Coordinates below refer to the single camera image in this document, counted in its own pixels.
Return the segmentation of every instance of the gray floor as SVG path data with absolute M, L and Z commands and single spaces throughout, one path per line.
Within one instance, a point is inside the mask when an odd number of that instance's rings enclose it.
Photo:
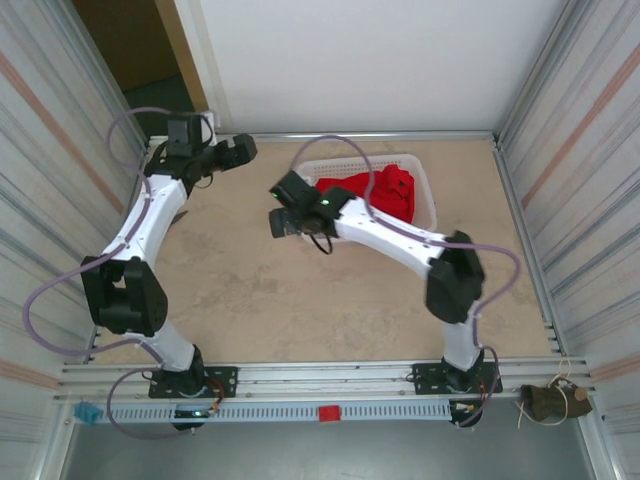
M 554 428 L 527 422 L 520 431 L 516 421 L 511 402 L 495 401 L 475 432 L 446 422 L 220 424 L 194 437 L 140 441 L 110 426 L 82 426 L 62 478 L 593 478 L 576 421 Z

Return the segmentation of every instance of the cable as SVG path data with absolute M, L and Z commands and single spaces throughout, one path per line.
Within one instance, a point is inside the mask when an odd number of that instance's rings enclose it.
M 209 188 L 212 183 L 213 183 L 213 175 L 209 175 L 209 183 L 207 183 L 203 187 L 201 187 L 200 185 L 196 184 L 196 185 L 194 185 L 194 187 L 199 188 L 200 190 L 204 190 L 205 188 Z
M 165 140 L 164 142 L 162 142 L 160 145 L 156 147 L 156 149 L 153 151 L 153 154 L 151 155 L 149 164 L 159 163 L 160 161 L 166 158 L 166 157 L 161 157 L 160 155 L 162 155 L 165 149 L 167 148 L 167 143 L 168 143 L 168 140 Z
M 211 404 L 211 408 L 209 409 L 211 413 L 216 413 L 218 411 L 218 407 L 220 407 L 220 404 L 222 403 L 222 400 L 224 400 L 224 397 L 225 397 L 224 386 L 222 385 L 222 382 L 220 382 L 220 380 L 218 380 L 217 378 L 210 378 L 209 384 L 211 385 L 211 390 L 213 392 L 215 392 L 216 388 L 220 392 L 218 394 L 218 398 L 214 400 L 214 402 Z
M 371 165 L 371 161 L 369 160 L 369 157 L 367 156 L 367 154 L 364 152 L 364 150 L 362 150 L 362 148 L 353 140 L 347 138 L 347 137 L 342 137 L 340 135 L 321 135 L 319 137 L 313 138 L 307 142 L 305 142 L 304 145 L 302 145 L 302 147 L 300 147 L 300 149 L 298 150 L 298 152 L 295 154 L 295 156 L 293 157 L 293 160 L 291 161 L 291 166 L 290 169 L 291 170 L 295 170 L 295 168 L 298 166 L 298 164 L 300 163 L 302 154 L 305 152 L 305 150 L 307 150 L 307 148 L 309 148 L 311 145 L 313 145 L 316 142 L 319 142 L 321 140 L 339 140 L 341 142 L 344 142 L 348 145 L 350 145 L 351 147 L 353 147 L 356 152 L 358 152 L 358 154 L 362 157 L 362 159 L 364 160 L 364 163 L 367 165 L 367 170 L 369 172 L 369 183 L 367 184 L 367 188 L 365 189 L 364 192 L 364 204 L 365 204 L 365 209 L 367 210 L 367 213 L 369 214 L 370 218 L 372 220 L 374 220 L 375 222 L 379 223 L 380 225 L 385 226 L 386 228 L 390 229 L 391 231 L 398 233 L 400 235 L 403 235 L 411 240 L 415 240 L 418 242 L 421 242 L 423 245 L 426 246 L 436 246 L 436 247 L 442 247 L 442 248 L 456 248 L 456 249 L 461 249 L 461 250 L 486 250 L 486 251 L 490 251 L 490 252 L 496 252 L 496 253 L 501 253 L 503 255 L 508 256 L 509 258 L 511 258 L 511 260 L 513 260 L 514 263 L 514 271 L 513 271 L 513 275 L 511 276 L 511 278 L 509 279 L 509 281 L 507 281 L 500 289 L 498 289 L 495 293 L 493 293 L 492 295 L 490 295 L 489 297 L 487 297 L 486 299 L 484 299 L 482 302 L 480 302 L 474 312 L 473 318 L 472 318 L 472 329 L 473 329 L 473 343 L 476 347 L 481 348 L 483 350 L 488 350 L 491 352 L 491 354 L 493 355 L 494 358 L 494 362 L 495 362 L 495 372 L 493 375 L 493 382 L 491 384 L 491 388 L 489 389 L 489 391 L 486 394 L 486 398 L 485 401 L 482 402 L 482 404 L 480 405 L 480 407 L 474 412 L 473 415 L 471 415 L 469 418 L 467 418 L 465 421 L 461 422 L 458 427 L 463 427 L 465 425 L 467 425 L 468 423 L 470 423 L 471 421 L 473 421 L 478 415 L 480 415 L 480 413 L 482 413 L 482 411 L 484 410 L 484 408 L 486 407 L 486 405 L 489 403 L 489 400 L 491 399 L 497 385 L 498 385 L 498 379 L 499 379 L 499 360 L 498 360 L 498 354 L 495 351 L 494 348 L 490 347 L 490 346 L 485 346 L 485 345 L 481 345 L 480 342 L 478 341 L 478 318 L 480 316 L 480 312 L 491 302 L 493 302 L 494 300 L 496 300 L 497 298 L 499 298 L 500 296 L 502 296 L 504 293 L 506 293 L 508 290 L 510 290 L 513 285 L 515 284 L 516 280 L 518 279 L 518 277 L 520 276 L 520 271 L 522 270 L 521 267 L 521 262 L 520 259 L 518 258 L 518 256 L 513 253 L 511 250 L 508 250 L 506 248 L 502 248 L 502 247 L 498 247 L 495 245 L 484 245 L 484 244 L 470 244 L 470 243 L 448 243 L 448 242 L 440 242 L 440 241 L 435 241 L 435 240 L 429 240 L 421 235 L 416 235 L 415 233 L 412 232 L 408 232 L 406 230 L 404 230 L 402 227 L 396 226 L 392 223 L 389 223 L 387 221 L 385 221 L 383 218 L 378 217 L 375 212 L 373 211 L 373 208 L 371 207 L 371 192 L 373 191 L 373 188 L 375 186 L 375 181 L 376 181 L 376 177 L 373 171 L 373 166 Z
M 111 425 L 113 425 L 118 430 L 120 430 L 120 432 L 124 433 L 129 437 L 137 438 L 138 440 L 163 440 L 167 438 L 176 438 L 186 433 L 193 432 L 193 430 L 182 430 L 182 431 L 171 432 L 171 433 L 138 433 L 135 430 L 130 430 L 126 427 L 123 427 L 113 417 L 111 403 L 113 402 L 113 395 L 115 394 L 116 388 L 118 388 L 118 385 L 120 385 L 126 378 L 130 377 L 131 375 L 135 375 L 136 373 L 140 373 L 142 375 L 143 372 L 157 372 L 159 370 L 160 370 L 159 368 L 149 368 L 149 367 L 134 368 L 133 370 L 129 370 L 127 373 L 122 375 L 118 380 L 116 380 L 115 383 L 111 386 L 111 390 L 109 390 L 109 394 L 107 395 L 107 418 L 111 422 Z
M 487 386 L 482 379 L 478 380 L 478 391 L 480 392 L 480 400 L 484 401 L 487 397 Z
M 562 364 L 564 363 L 565 360 L 569 364 L 569 371 L 567 372 L 567 375 L 563 377 Z M 539 422 L 535 418 L 531 418 L 529 414 L 524 411 L 524 400 L 520 404 L 518 404 L 518 402 L 513 402 L 516 404 L 516 407 L 518 407 L 518 409 L 520 410 L 520 415 L 518 415 L 518 430 L 520 430 L 520 423 L 522 422 L 523 415 L 527 417 L 529 420 L 531 420 L 533 423 L 537 423 L 538 425 L 542 425 L 543 427 L 557 427 L 567 419 L 567 417 L 569 416 L 569 399 L 567 398 L 567 394 L 564 393 L 564 390 L 562 390 L 562 387 L 560 387 L 559 385 L 554 385 L 553 382 L 555 382 L 559 378 L 564 378 L 565 380 L 568 381 L 569 377 L 571 376 L 572 368 L 573 367 L 571 366 L 571 360 L 569 360 L 568 358 L 562 358 L 562 360 L 560 360 L 560 363 L 558 364 L 558 374 L 555 377 L 553 377 L 553 379 L 547 384 L 547 388 L 551 388 L 553 386 L 557 388 L 560 394 L 562 395 L 562 398 L 564 399 L 564 417 L 562 417 L 562 419 L 558 420 L 557 422 L 552 422 L 552 423 Z
M 313 233 L 309 233 L 308 234 L 309 237 L 311 238 L 311 241 L 313 242 L 313 244 L 318 247 L 318 250 L 320 250 L 322 253 L 324 253 L 325 255 L 331 255 L 333 253 L 333 243 L 331 242 L 331 237 L 329 237 L 329 235 L 325 234 L 325 238 L 327 239 L 327 245 L 329 247 L 329 250 L 326 250 L 322 245 L 320 245 L 320 242 L 318 242 L 318 240 L 316 240 L 316 237 L 313 235 Z
M 125 118 L 129 117 L 130 115 L 135 115 L 137 113 L 160 113 L 163 115 L 169 115 L 172 112 L 170 110 L 166 110 L 164 108 L 158 108 L 158 107 L 138 107 L 138 108 L 132 108 L 130 110 L 126 110 L 124 112 L 122 112 L 120 115 L 118 115 L 116 118 L 113 119 L 113 121 L 111 122 L 111 125 L 109 126 L 109 129 L 107 130 L 107 134 L 105 136 L 105 145 L 107 147 L 107 151 L 109 153 L 109 156 L 111 157 L 111 159 L 119 166 L 121 166 L 122 168 L 126 168 L 128 170 L 132 170 L 133 172 L 135 172 L 135 174 L 138 176 L 138 178 L 140 178 L 140 181 L 143 185 L 143 191 L 146 192 L 145 196 L 144 196 L 144 203 L 142 206 L 142 211 L 140 212 L 140 215 L 138 215 L 138 218 L 136 218 L 134 224 L 132 225 L 131 229 L 125 234 L 123 242 L 118 245 L 116 248 L 114 248 L 112 251 L 102 255 L 100 258 L 94 260 L 93 262 L 89 262 L 85 265 L 82 265 L 81 267 L 75 268 L 69 272 L 63 273 L 62 275 L 60 275 L 57 278 L 54 278 L 53 280 L 50 280 L 48 282 L 43 283 L 42 285 L 40 285 L 38 288 L 36 288 L 25 300 L 25 303 L 22 307 L 22 323 L 24 325 L 25 330 L 27 331 L 27 333 L 31 336 L 31 338 L 38 343 L 39 345 L 41 345 L 42 347 L 46 348 L 47 350 L 50 350 L 54 353 L 58 353 L 60 355 L 66 355 L 66 356 L 81 356 L 81 355 L 94 355 L 100 352 L 106 352 L 108 350 L 117 348 L 117 347 L 121 347 L 123 345 L 130 345 L 130 344 L 136 344 L 136 345 L 140 345 L 143 349 L 145 349 L 152 357 L 153 359 L 156 361 L 157 364 L 162 365 L 163 363 L 163 359 L 162 357 L 155 351 L 153 350 L 153 348 L 151 348 L 149 345 L 147 345 L 144 342 L 139 342 L 136 339 L 126 339 L 126 340 L 120 340 L 118 342 L 114 342 L 111 343 L 109 345 L 105 345 L 103 347 L 94 347 L 94 348 L 89 348 L 86 350 L 75 350 L 75 349 L 69 349 L 69 348 L 63 348 L 63 347 L 59 347 L 57 345 L 52 344 L 51 342 L 49 342 L 48 340 L 46 340 L 45 338 L 43 338 L 42 336 L 40 336 L 40 334 L 38 332 L 36 332 L 36 330 L 33 327 L 33 324 L 31 322 L 31 306 L 33 305 L 33 303 L 36 301 L 36 299 L 42 295 L 44 292 L 46 292 L 47 290 L 49 290 L 50 288 L 62 283 L 62 282 L 66 282 L 67 280 L 69 280 L 70 278 L 74 277 L 75 275 L 81 274 L 83 272 L 86 272 L 88 270 L 91 270 L 93 268 L 99 267 L 100 265 L 102 265 L 103 263 L 109 261 L 110 259 L 112 259 L 113 257 L 115 257 L 116 255 L 118 255 L 120 252 L 122 252 L 125 248 L 127 248 L 129 242 L 131 241 L 131 239 L 134 237 L 134 235 L 136 234 L 138 228 L 140 228 L 140 225 L 142 224 L 142 222 L 144 221 L 145 217 L 147 216 L 147 213 L 149 211 L 149 208 L 151 206 L 151 185 L 149 183 L 149 179 L 146 177 L 146 175 L 144 174 L 143 170 L 140 169 L 137 165 L 131 164 L 129 162 L 126 161 L 122 161 L 119 160 L 116 155 L 113 153 L 113 149 L 111 147 L 111 137 L 113 136 L 113 132 L 116 128 L 116 126 Z M 211 140 L 213 139 L 213 128 L 211 127 L 211 124 L 209 123 L 209 120 L 203 116 L 203 118 L 205 119 L 205 122 L 207 124 L 207 126 L 209 127 L 209 131 L 211 133 L 211 136 L 209 138 L 209 140 L 207 141 L 207 144 L 211 143 Z M 166 142 L 164 142 L 160 147 L 164 148 L 164 146 L 166 145 Z M 135 373 L 141 373 L 142 372 L 147 372 L 147 371 L 156 371 L 158 370 L 156 369 L 151 369 L 151 368 L 137 368 L 134 370 L 131 370 L 130 372 L 127 372 L 126 374 L 124 374 L 122 377 L 120 377 L 118 380 L 116 380 L 116 382 L 113 384 L 113 386 L 111 387 L 111 390 L 109 391 L 109 395 L 107 397 L 107 417 L 109 418 L 109 421 L 111 422 L 111 424 L 117 428 L 118 430 L 120 430 L 122 433 L 129 435 L 133 438 L 138 438 L 141 440 L 155 440 L 155 439 L 162 439 L 162 438 L 172 438 L 175 437 L 177 435 L 180 435 L 184 432 L 180 432 L 178 434 L 162 434 L 162 435 L 149 435 L 149 434 L 139 434 L 136 433 L 132 430 L 129 430 L 125 427 L 123 427 L 122 425 L 118 424 L 115 420 L 115 418 L 113 417 L 113 412 L 111 411 L 111 401 L 113 399 L 113 394 L 116 390 L 116 388 L 118 387 L 118 385 L 127 377 L 130 377 L 131 375 L 135 374 Z
M 162 358 L 149 345 L 143 342 L 139 342 L 136 339 L 120 340 L 118 342 L 114 342 L 109 345 L 105 345 L 103 347 L 94 347 L 86 350 L 75 350 L 70 348 L 59 347 L 57 345 L 52 344 L 48 340 L 46 340 L 44 337 L 40 336 L 40 334 L 36 332 L 31 322 L 31 306 L 40 295 L 42 295 L 44 292 L 46 292 L 50 288 L 55 287 L 56 285 L 62 282 L 66 282 L 67 280 L 69 280 L 71 277 L 74 277 L 75 275 L 79 275 L 83 272 L 99 267 L 103 263 L 109 261 L 116 255 L 118 255 L 127 247 L 131 239 L 136 234 L 136 231 L 144 221 L 145 217 L 147 216 L 147 212 L 149 211 L 149 207 L 151 206 L 151 196 L 150 196 L 151 186 L 149 184 L 149 180 L 144 175 L 144 172 L 140 170 L 137 165 L 133 165 L 131 163 L 118 160 L 118 158 L 115 156 L 111 148 L 111 137 L 118 123 L 120 123 L 123 119 L 127 118 L 129 115 L 133 115 L 136 113 L 144 113 L 144 112 L 155 112 L 155 113 L 161 113 L 164 115 L 168 115 L 171 113 L 169 110 L 165 110 L 163 108 L 157 108 L 157 107 L 132 108 L 131 110 L 122 112 L 111 122 L 111 125 L 107 130 L 107 135 L 105 137 L 105 144 L 111 159 L 117 165 L 120 165 L 121 167 L 126 168 L 128 170 L 133 170 L 142 181 L 142 184 L 144 186 L 144 191 L 146 192 L 146 194 L 145 194 L 145 199 L 144 199 L 144 203 L 143 203 L 143 207 L 142 207 L 142 211 L 140 212 L 140 215 L 132 225 L 129 232 L 125 235 L 123 242 L 120 245 L 118 245 L 109 253 L 106 253 L 102 255 L 100 258 L 94 260 L 93 262 L 89 262 L 85 265 L 82 265 L 81 267 L 78 267 L 69 272 L 63 273 L 62 275 L 60 275 L 57 278 L 54 278 L 53 280 L 49 280 L 48 282 L 43 283 L 27 297 L 22 307 L 22 324 L 24 325 L 24 329 L 27 331 L 27 333 L 31 336 L 31 338 L 33 338 L 33 340 L 36 343 L 38 343 L 39 345 L 43 346 L 47 350 L 50 350 L 54 353 L 58 353 L 60 355 L 65 355 L 65 356 L 94 355 L 97 353 L 106 352 L 107 350 L 111 350 L 113 348 L 121 347 L 123 345 L 136 344 L 144 348 L 155 359 L 157 363 L 160 363 L 160 364 L 162 363 Z

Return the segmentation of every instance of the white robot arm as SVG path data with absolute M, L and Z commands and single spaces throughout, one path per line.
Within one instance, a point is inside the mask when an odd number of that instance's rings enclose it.
M 253 139 L 244 134 L 233 138 L 233 147 L 226 141 L 202 142 L 200 115 L 171 115 L 168 130 L 169 139 L 145 167 L 148 188 L 103 254 L 125 243 L 148 208 L 135 237 L 118 254 L 83 272 L 82 282 L 93 322 L 151 347 L 162 359 L 169 390 L 189 396 L 204 385 L 202 356 L 167 319 L 167 296 L 154 274 L 156 258 L 172 219 L 195 184 L 216 171 L 250 162 L 257 151 Z M 86 257 L 83 265 L 94 260 Z
M 340 187 L 320 193 L 294 171 L 289 171 L 270 192 L 283 205 L 269 214 L 275 238 L 301 233 L 325 235 L 328 241 L 331 237 L 344 238 L 397 260 L 425 279 L 426 306 L 443 322 L 445 382 L 452 391 L 467 391 L 474 386 L 484 358 L 474 336 L 475 308 L 482 294 L 484 272 L 472 249 L 446 247 L 447 243 L 470 244 L 466 234 L 456 232 L 445 237 L 376 209 L 374 219 L 362 198 Z

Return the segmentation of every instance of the mounting plate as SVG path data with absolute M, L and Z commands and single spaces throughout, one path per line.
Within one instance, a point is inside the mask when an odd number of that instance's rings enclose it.
M 238 367 L 204 367 L 204 373 L 207 379 L 214 378 L 222 384 L 225 398 L 233 398 L 236 396 Z M 160 370 L 153 372 L 151 376 L 149 398 L 218 398 L 218 394 L 213 390 L 211 384 L 206 382 L 206 386 L 199 395 L 180 395 L 178 392 L 171 390 L 171 387 L 162 375 L 162 370 Z
M 495 366 L 493 362 L 483 362 L 478 369 L 477 378 L 482 380 L 487 390 L 493 383 Z M 411 373 L 407 380 L 413 383 L 416 395 L 451 395 L 451 394 L 481 394 L 478 383 L 466 392 L 456 392 L 448 386 L 442 362 L 416 363 L 411 366 Z M 495 392 L 502 392 L 502 380 L 498 378 Z

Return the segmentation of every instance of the red object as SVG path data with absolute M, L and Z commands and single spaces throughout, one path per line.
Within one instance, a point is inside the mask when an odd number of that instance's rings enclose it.
M 323 422 L 339 422 L 340 421 L 340 406 L 339 405 L 326 405 L 324 407 L 318 407 L 318 421 Z
M 371 205 L 384 213 L 411 223 L 415 212 L 414 180 L 409 172 L 400 170 L 397 165 L 387 165 L 381 172 L 374 172 L 376 183 L 371 192 Z M 316 188 L 325 192 L 334 185 L 364 197 L 369 183 L 369 173 L 358 173 L 351 177 L 321 178 Z

